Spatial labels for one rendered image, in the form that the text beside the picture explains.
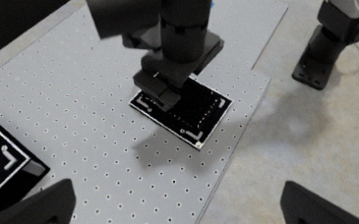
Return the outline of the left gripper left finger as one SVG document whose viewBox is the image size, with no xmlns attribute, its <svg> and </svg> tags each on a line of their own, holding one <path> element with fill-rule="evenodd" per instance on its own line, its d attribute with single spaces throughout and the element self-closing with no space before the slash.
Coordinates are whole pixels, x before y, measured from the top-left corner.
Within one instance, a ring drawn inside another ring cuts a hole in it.
<svg viewBox="0 0 359 224">
<path fill-rule="evenodd" d="M 71 179 L 57 183 L 0 212 L 0 224 L 70 224 L 77 197 Z"/>
</svg>

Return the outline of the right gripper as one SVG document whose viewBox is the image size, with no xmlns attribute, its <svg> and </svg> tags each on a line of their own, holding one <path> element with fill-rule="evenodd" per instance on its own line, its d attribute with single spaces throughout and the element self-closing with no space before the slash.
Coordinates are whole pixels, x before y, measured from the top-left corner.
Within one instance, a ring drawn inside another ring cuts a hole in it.
<svg viewBox="0 0 359 224">
<path fill-rule="evenodd" d="M 154 75 L 162 74 L 177 87 L 181 87 L 191 73 L 198 75 L 225 42 L 219 34 L 208 29 L 208 24 L 209 17 L 203 23 L 179 28 L 178 24 L 159 14 L 157 25 L 128 31 L 132 39 L 139 39 L 150 47 L 141 56 L 141 68 L 132 76 L 133 82 L 164 112 L 181 95 Z"/>
</svg>

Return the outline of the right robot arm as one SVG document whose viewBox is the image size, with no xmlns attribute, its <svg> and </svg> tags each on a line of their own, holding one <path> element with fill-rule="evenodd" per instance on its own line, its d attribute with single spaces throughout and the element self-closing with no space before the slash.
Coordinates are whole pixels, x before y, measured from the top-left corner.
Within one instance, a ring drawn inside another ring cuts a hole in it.
<svg viewBox="0 0 359 224">
<path fill-rule="evenodd" d="M 86 2 L 99 39 L 121 33 L 124 47 L 150 49 L 139 39 L 132 39 L 128 31 L 157 25 L 159 14 L 179 28 L 203 23 L 209 17 L 212 0 Z M 359 0 L 323 0 L 317 20 L 322 26 L 314 30 L 291 78 L 321 91 L 339 54 L 359 42 Z"/>
</svg>

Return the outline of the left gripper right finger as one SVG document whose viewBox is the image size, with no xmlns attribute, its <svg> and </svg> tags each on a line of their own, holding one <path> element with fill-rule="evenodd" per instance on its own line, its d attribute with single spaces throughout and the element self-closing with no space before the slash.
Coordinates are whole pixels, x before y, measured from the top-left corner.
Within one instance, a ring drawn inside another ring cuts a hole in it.
<svg viewBox="0 0 359 224">
<path fill-rule="evenodd" d="M 285 224 L 359 224 L 359 217 L 294 181 L 286 181 L 280 197 Z"/>
</svg>

